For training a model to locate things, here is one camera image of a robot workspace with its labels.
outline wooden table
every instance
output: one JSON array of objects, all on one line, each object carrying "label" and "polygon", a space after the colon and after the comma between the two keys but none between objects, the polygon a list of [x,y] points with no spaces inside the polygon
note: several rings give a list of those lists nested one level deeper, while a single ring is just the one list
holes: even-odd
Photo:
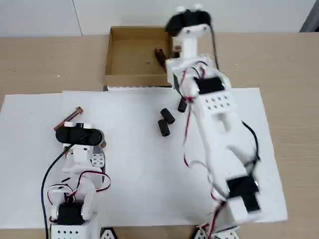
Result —
[{"label": "wooden table", "polygon": [[[0,39],[4,94],[102,90],[107,36]],[[233,87],[260,87],[289,219],[242,226],[242,239],[319,238],[319,34],[221,33],[221,71]],[[210,39],[200,51],[210,51]],[[186,239],[193,227],[116,228],[120,239]],[[0,239],[43,230],[0,230]]]}]

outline small black cylinder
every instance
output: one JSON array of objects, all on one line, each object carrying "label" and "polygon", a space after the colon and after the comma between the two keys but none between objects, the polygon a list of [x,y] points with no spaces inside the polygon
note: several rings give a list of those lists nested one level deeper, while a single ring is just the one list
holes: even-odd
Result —
[{"label": "small black cylinder", "polygon": [[162,136],[166,137],[169,136],[169,128],[167,125],[167,122],[164,119],[159,120],[159,129],[162,134]]},{"label": "small black cylinder", "polygon": [[177,110],[181,113],[184,113],[187,108],[187,103],[183,97],[180,98]]},{"label": "small black cylinder", "polygon": [[164,120],[166,120],[168,124],[172,124],[175,122],[175,118],[171,115],[167,108],[162,109],[160,111],[160,114],[161,116],[163,116]]}]

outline open cardboard box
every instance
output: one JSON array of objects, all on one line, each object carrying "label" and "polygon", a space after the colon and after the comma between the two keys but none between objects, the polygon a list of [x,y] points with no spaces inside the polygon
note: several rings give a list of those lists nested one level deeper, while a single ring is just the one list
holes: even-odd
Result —
[{"label": "open cardboard box", "polygon": [[111,27],[105,85],[118,87],[170,86],[154,49],[171,57],[172,39],[163,27]]}]

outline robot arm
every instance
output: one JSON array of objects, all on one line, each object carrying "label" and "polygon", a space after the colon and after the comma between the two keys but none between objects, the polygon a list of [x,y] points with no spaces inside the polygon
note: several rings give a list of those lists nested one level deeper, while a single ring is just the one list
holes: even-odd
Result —
[{"label": "robot arm", "polygon": [[56,138],[64,147],[74,146],[65,155],[62,173],[66,179],[49,187],[51,238],[98,239],[96,194],[110,187],[104,135],[89,124],[65,122]]},{"label": "robot arm", "polygon": [[[251,169],[246,169],[246,175],[239,171],[233,179],[227,179],[224,172],[225,150],[232,151],[243,167],[259,157],[258,149],[251,146],[251,137],[245,134],[251,128],[237,114],[229,79],[213,66],[208,55],[197,55],[197,39],[210,29],[212,31],[209,14],[198,8],[194,11],[180,8],[166,26],[166,31],[182,45],[180,58],[166,60],[168,82],[189,102],[190,113],[195,115],[205,149],[205,166],[211,178],[211,195],[220,199],[215,211],[219,213],[225,208],[223,222],[216,222],[216,218],[209,222],[209,236],[216,228],[253,221],[261,211],[255,198],[258,187]],[[239,193],[243,188],[249,192],[248,196]],[[252,198],[255,203],[248,206]]]}]

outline white plastic part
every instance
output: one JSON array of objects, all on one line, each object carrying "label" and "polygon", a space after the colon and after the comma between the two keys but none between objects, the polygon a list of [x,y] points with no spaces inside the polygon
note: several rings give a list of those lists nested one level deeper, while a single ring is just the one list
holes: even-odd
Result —
[{"label": "white plastic part", "polygon": [[94,153],[91,158],[91,161],[93,167],[102,168],[105,165],[105,158],[102,153]]},{"label": "white plastic part", "polygon": [[209,30],[207,24],[184,27],[177,38],[181,41],[181,58],[194,58],[197,56],[197,39]]},{"label": "white plastic part", "polygon": [[106,229],[101,235],[101,239],[116,239],[116,237],[113,234],[112,230]]},{"label": "white plastic part", "polygon": [[51,239],[99,239],[100,226],[97,214],[82,225],[69,226],[52,224]]}]

